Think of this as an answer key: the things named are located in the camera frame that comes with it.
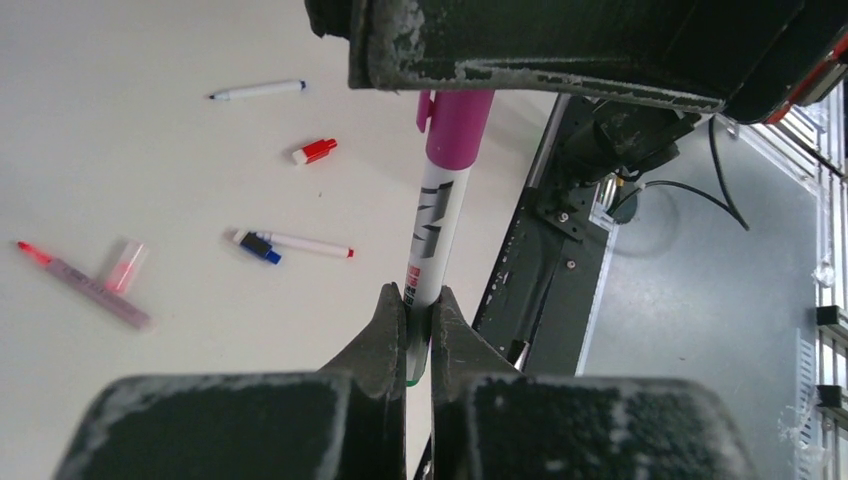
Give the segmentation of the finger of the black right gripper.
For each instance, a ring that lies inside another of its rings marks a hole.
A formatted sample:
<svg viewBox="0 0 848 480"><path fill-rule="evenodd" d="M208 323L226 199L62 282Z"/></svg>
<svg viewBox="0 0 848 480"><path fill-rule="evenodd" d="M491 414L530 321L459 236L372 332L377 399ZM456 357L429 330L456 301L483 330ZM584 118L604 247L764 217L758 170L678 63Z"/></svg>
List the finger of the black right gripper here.
<svg viewBox="0 0 848 480"><path fill-rule="evenodd" d="M800 1L309 1L348 84L537 90L694 112L738 93Z"/></svg>

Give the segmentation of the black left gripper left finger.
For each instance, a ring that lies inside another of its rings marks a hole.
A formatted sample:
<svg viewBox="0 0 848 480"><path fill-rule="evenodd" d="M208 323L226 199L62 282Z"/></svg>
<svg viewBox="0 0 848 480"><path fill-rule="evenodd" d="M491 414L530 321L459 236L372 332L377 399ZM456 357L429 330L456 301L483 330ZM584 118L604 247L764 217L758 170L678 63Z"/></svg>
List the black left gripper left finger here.
<svg viewBox="0 0 848 480"><path fill-rule="evenodd" d="M58 479L402 479L405 307L371 320L312 372L147 375L107 385Z"/></svg>

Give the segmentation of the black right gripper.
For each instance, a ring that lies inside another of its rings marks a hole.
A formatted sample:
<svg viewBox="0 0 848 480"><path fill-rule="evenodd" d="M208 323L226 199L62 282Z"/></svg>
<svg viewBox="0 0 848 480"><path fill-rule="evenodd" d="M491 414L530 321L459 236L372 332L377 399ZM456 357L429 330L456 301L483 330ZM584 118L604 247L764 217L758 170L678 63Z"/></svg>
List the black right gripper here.
<svg viewBox="0 0 848 480"><path fill-rule="evenodd" d="M847 77L847 2L806 1L729 101L739 124L776 124L793 106L823 100Z"/></svg>

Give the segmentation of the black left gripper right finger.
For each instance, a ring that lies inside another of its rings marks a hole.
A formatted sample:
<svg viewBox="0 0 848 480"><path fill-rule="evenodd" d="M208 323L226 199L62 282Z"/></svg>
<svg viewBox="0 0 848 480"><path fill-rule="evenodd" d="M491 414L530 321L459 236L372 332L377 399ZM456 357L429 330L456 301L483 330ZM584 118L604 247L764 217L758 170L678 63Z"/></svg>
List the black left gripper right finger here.
<svg viewBox="0 0 848 480"><path fill-rule="evenodd" d="M754 479L721 399L671 378L525 375L466 322L432 312L434 479Z"/></svg>

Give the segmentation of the white marker pen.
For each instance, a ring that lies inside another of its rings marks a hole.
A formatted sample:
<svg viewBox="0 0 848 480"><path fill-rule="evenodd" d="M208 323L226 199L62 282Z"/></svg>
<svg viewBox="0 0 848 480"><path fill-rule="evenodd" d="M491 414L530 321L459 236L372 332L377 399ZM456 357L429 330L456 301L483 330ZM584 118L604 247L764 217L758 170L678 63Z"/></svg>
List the white marker pen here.
<svg viewBox="0 0 848 480"><path fill-rule="evenodd" d="M425 163L403 290L409 386L426 368L431 310L440 298L470 172Z"/></svg>

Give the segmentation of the magenta pen cap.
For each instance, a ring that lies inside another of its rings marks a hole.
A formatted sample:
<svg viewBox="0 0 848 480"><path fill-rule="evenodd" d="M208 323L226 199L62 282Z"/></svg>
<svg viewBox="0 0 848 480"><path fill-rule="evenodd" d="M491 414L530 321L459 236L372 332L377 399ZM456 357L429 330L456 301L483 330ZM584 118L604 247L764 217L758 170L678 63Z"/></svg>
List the magenta pen cap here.
<svg viewBox="0 0 848 480"><path fill-rule="evenodd" d="M494 96L494 90L421 91L416 126L427 133L427 158L446 170L470 168L477 159Z"/></svg>

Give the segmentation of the pink highlighter pen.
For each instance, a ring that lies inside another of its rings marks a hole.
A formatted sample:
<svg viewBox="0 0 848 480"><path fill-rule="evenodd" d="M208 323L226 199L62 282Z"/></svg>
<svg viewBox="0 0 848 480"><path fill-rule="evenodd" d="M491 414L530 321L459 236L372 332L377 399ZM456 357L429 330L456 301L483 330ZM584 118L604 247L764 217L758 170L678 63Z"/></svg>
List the pink highlighter pen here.
<svg viewBox="0 0 848 480"><path fill-rule="evenodd" d="M145 329L150 325L151 317L147 313L107 290L96 280L64 260L50 255L28 242L17 241L16 246L20 252L28 256L57 281L126 324L137 330Z"/></svg>

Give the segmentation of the white pen blue end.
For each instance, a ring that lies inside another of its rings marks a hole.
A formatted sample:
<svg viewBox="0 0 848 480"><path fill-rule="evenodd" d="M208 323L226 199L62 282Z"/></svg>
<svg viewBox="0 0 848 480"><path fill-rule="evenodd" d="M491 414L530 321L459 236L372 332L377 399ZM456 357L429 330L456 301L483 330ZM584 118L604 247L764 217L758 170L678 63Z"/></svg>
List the white pen blue end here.
<svg viewBox="0 0 848 480"><path fill-rule="evenodd" d="M300 92L307 86L302 79L285 80L218 91L207 96L212 101L231 101L285 92Z"/></svg>

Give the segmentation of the blue pen cap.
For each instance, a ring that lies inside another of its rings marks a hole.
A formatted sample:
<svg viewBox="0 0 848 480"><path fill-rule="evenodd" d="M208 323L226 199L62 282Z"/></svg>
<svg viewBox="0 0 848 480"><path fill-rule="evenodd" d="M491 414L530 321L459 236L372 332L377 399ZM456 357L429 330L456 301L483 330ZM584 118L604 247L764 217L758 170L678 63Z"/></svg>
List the blue pen cap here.
<svg viewBox="0 0 848 480"><path fill-rule="evenodd" d="M232 234L233 242L254 257L273 265L278 265L281 255L273 245L259 237L255 232L237 230Z"/></svg>

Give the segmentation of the red pen cap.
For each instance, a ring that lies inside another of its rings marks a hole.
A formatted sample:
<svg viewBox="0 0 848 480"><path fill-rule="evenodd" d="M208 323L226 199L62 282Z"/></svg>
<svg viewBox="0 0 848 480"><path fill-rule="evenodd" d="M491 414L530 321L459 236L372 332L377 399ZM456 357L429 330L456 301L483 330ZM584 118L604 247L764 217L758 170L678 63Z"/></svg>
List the red pen cap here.
<svg viewBox="0 0 848 480"><path fill-rule="evenodd" d="M296 165L308 165L327 157L337 146L334 138L320 139L296 149L291 156Z"/></svg>

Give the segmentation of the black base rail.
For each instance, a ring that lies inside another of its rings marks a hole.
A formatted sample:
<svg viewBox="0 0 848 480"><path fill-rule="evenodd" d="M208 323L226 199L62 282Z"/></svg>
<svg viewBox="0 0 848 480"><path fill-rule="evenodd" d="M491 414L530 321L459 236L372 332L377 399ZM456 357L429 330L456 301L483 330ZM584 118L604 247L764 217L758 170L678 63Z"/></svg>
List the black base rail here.
<svg viewBox="0 0 848 480"><path fill-rule="evenodd" d="M559 97L471 328L525 375L578 376L611 234L642 173L676 157L692 113ZM416 470L434 479L431 437Z"/></svg>

